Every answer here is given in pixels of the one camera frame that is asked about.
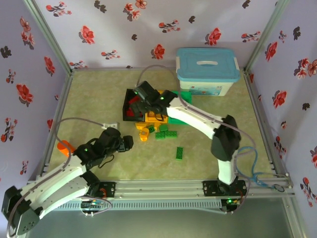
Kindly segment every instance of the white container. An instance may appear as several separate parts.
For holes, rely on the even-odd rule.
[[[192,95],[224,96],[240,79],[237,58],[225,48],[179,48],[176,72],[182,91]]]

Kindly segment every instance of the blue cable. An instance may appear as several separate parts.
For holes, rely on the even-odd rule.
[[[245,150],[245,149],[254,150],[254,152],[255,152],[255,154],[256,154],[255,159],[254,159],[254,162],[253,162],[253,165],[252,165],[252,168],[251,168],[252,177],[249,177],[249,176],[244,175],[244,174],[238,169],[238,166],[237,166],[237,171],[238,171],[238,173],[240,173],[241,175],[243,175],[243,176],[249,178],[251,181],[253,181],[254,183],[256,183],[256,184],[257,184],[258,186],[260,186],[260,187],[275,188],[274,186],[270,186],[270,185],[268,185],[267,183],[265,183],[265,182],[261,181],[260,179],[258,179],[258,175],[263,175],[263,174],[265,174],[265,173],[263,173],[263,172],[257,172],[257,173],[255,173],[255,172],[254,172],[254,168],[255,168],[255,166],[256,166],[256,164],[257,164],[257,161],[258,161],[258,152],[257,152],[257,150],[256,150],[255,148],[251,147],[251,146],[244,146],[244,147],[242,147],[242,148],[240,148],[240,149],[238,150],[238,154],[239,154],[241,151]]]

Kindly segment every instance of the cable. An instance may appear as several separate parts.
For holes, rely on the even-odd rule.
[[[12,224],[12,220],[13,220],[13,216],[16,212],[17,207],[21,204],[21,202],[32,192],[34,191],[36,188],[38,188],[40,185],[42,185],[43,183],[45,183],[46,181],[48,181],[49,179],[53,178],[55,175],[57,175],[58,173],[60,173],[61,171],[63,171],[63,169],[65,169],[67,167],[67,165],[69,164],[70,158],[71,158],[71,149],[68,147],[68,145],[64,144],[62,142],[62,140],[59,139],[59,137],[57,136],[57,128],[59,126],[60,123],[62,123],[63,121],[66,120],[73,120],[73,119],[77,119],[77,120],[82,120],[82,121],[86,121],[86,122],[90,122],[99,126],[103,126],[103,124],[92,121],[92,120],[88,120],[88,119],[84,119],[84,118],[64,118],[58,122],[55,123],[54,129],[53,129],[53,133],[56,137],[56,140],[58,142],[60,142],[62,145],[64,145],[67,150],[68,150],[68,158],[65,162],[65,164],[62,166],[61,169],[59,169],[58,171],[56,171],[55,173],[53,173],[52,175],[48,176],[47,178],[45,178],[44,180],[42,180],[41,182],[39,182],[38,184],[34,185],[31,189],[29,189],[29,191],[27,191],[13,206],[12,211],[10,212],[9,218],[8,218],[8,225],[6,227],[6,236],[7,238],[13,238],[16,235],[16,232],[14,232],[12,235],[10,234],[10,228],[11,228],[11,224]]]
[[[110,209],[113,207],[113,204],[112,204],[111,202],[109,202],[108,200],[106,200],[106,199],[97,198],[97,197],[89,197],[89,196],[81,196],[80,198],[89,199],[89,200],[98,200],[98,201],[102,201],[102,202],[107,202],[107,203],[110,205],[110,206],[107,207],[106,209],[103,209],[103,210],[98,211],[98,212],[92,212],[91,214],[89,214],[89,213],[84,213],[83,210],[80,209],[81,212],[84,213],[86,216],[92,217],[92,216],[97,215],[97,214],[100,214],[100,213],[102,213],[102,212],[106,212],[106,211],[110,210]]]
[[[105,164],[110,163],[113,159],[114,159],[114,155],[112,155],[112,159],[111,160],[109,160],[107,162],[104,162],[103,165],[101,165],[101,166],[98,165],[98,168],[101,169]]]
[[[247,136],[247,137],[251,140],[252,148],[253,148],[253,149],[250,150],[250,151],[247,151],[247,152],[243,152],[243,153],[237,155],[237,157],[250,154],[253,150],[255,150],[255,148],[256,148],[256,143],[255,143],[254,139],[253,139],[248,133],[246,133],[246,132],[244,132],[244,131],[242,131],[242,130],[240,130],[240,129],[234,127],[234,126],[231,126],[231,125],[229,125],[229,124],[227,124],[227,123],[224,123],[224,122],[222,122],[222,121],[219,121],[219,120],[217,120],[217,119],[214,119],[214,118],[212,118],[212,117],[210,117],[210,116],[208,116],[208,115],[205,115],[204,113],[201,113],[201,112],[195,110],[194,108],[192,108],[192,107],[190,106],[190,104],[188,104],[185,100],[183,100],[183,98],[182,98],[182,96],[181,96],[181,88],[180,88],[179,80],[178,80],[178,78],[175,76],[175,74],[172,72],[172,70],[170,70],[170,68],[168,68],[168,67],[166,67],[166,66],[164,66],[164,65],[160,65],[160,64],[153,64],[153,65],[150,65],[150,66],[144,68],[144,69],[141,71],[141,73],[140,73],[140,76],[139,76],[138,81],[137,81],[137,85],[139,85],[143,73],[144,73],[145,71],[147,71],[149,68],[152,68],[152,67],[161,67],[161,68],[167,69],[167,70],[173,75],[173,77],[174,77],[174,79],[175,79],[175,82],[176,82],[176,86],[177,86],[178,97],[179,97],[180,101],[182,102],[182,104],[185,106],[185,108],[187,108],[187,109],[189,109],[190,111],[195,112],[195,113],[199,114],[200,116],[205,117],[206,119],[209,119],[209,120],[211,120],[211,121],[213,121],[213,122],[215,122],[215,123],[218,123],[218,124],[221,124],[221,125],[223,125],[223,126],[226,126],[226,127],[230,128],[230,129],[233,129],[233,130],[239,132],[240,134],[244,134],[245,136]]]

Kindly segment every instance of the box handle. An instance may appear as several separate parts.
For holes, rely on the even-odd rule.
[[[198,65],[202,65],[202,66],[212,66],[212,65],[218,65],[217,61],[197,61]]]

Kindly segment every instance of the green lego brick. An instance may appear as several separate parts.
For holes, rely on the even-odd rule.
[[[163,140],[163,139],[165,139],[165,133],[164,133],[164,132],[156,132],[156,133],[155,133],[155,139],[156,139],[156,140]]]
[[[167,125],[160,125],[160,126],[159,126],[159,131],[160,131],[160,132],[168,131]]]
[[[177,147],[176,159],[177,160],[183,160],[183,147]]]
[[[153,125],[148,126],[148,129],[149,129],[149,132],[150,132],[150,133],[152,133],[152,132],[154,132],[154,131],[155,131],[154,126],[153,126]]]
[[[165,131],[165,138],[176,138],[177,131]]]

